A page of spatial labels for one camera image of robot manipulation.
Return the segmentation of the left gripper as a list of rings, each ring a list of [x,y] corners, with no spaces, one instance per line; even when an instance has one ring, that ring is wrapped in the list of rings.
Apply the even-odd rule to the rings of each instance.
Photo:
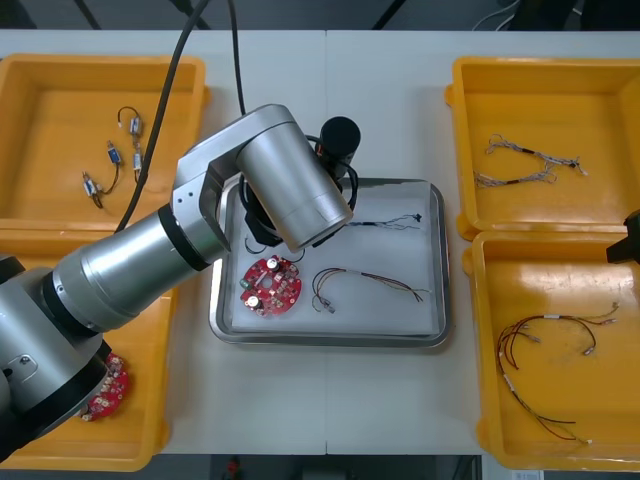
[[[245,222],[259,244],[268,247],[276,247],[281,244],[281,237],[260,204],[248,205]]]

